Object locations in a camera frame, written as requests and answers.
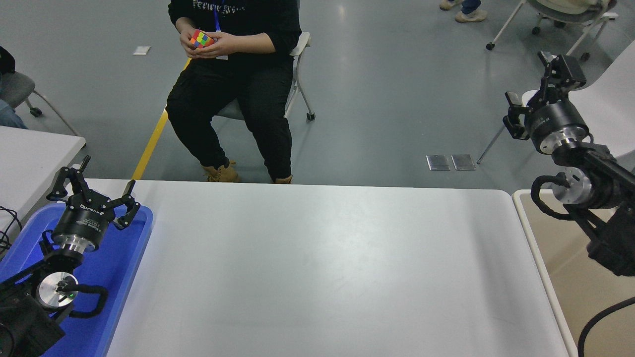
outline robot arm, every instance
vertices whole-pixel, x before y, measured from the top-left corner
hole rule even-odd
[[[59,222],[54,230],[42,233],[43,259],[0,283],[0,357],[41,356],[65,335],[59,324],[66,317],[90,318],[104,308],[108,291],[80,284],[73,272],[85,253],[99,249],[109,224],[128,227],[140,204],[132,197],[134,180],[115,200],[91,190],[83,176],[89,160],[86,156],[79,169],[61,168],[46,197],[63,201],[68,195],[64,184],[70,181],[73,195],[65,201]],[[116,217],[114,209],[121,205],[126,213]],[[74,310],[73,300],[79,293],[99,295],[92,311]]]
[[[515,93],[503,118],[513,138],[532,140],[536,150],[565,166],[555,177],[541,176],[531,187],[531,198],[545,214],[573,220],[591,240],[589,257],[615,275],[635,276],[635,175],[621,167],[605,145],[594,144],[588,126],[569,101],[569,91],[586,83],[573,57],[538,54],[545,65],[540,89],[524,106]],[[591,143],[583,142],[591,137]],[[552,183],[554,195],[567,214],[556,213],[540,200],[540,188]],[[604,222],[590,210],[617,208]]]

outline black sweatshirt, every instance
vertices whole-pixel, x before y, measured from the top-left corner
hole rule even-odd
[[[195,27],[215,32],[214,9],[218,12],[220,30],[232,35],[266,33],[276,52],[268,55],[241,55],[253,58],[289,58],[300,37],[297,0],[171,0],[170,20],[176,24],[181,17],[190,18]]]

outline black pants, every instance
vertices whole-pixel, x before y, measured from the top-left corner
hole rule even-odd
[[[293,58],[253,63],[192,60],[168,96],[166,111],[177,137],[203,166],[227,162],[210,121],[238,99],[247,129],[272,180],[291,175],[291,131],[284,117],[293,79]]]

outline jeans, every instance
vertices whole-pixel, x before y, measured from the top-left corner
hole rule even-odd
[[[2,93],[2,74],[0,74],[0,93]],[[0,125],[27,129],[22,119],[20,119],[18,114],[15,114],[15,111],[11,108],[9,103],[2,99],[0,99]]]
[[[481,0],[464,0],[461,12],[467,15],[478,9],[479,6],[481,6]]]

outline blue lanyard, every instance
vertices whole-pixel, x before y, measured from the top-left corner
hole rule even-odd
[[[220,5],[225,6],[225,0],[223,0]],[[218,10],[216,1],[214,1],[214,21],[216,22],[216,32],[220,32],[220,22],[218,22]]]

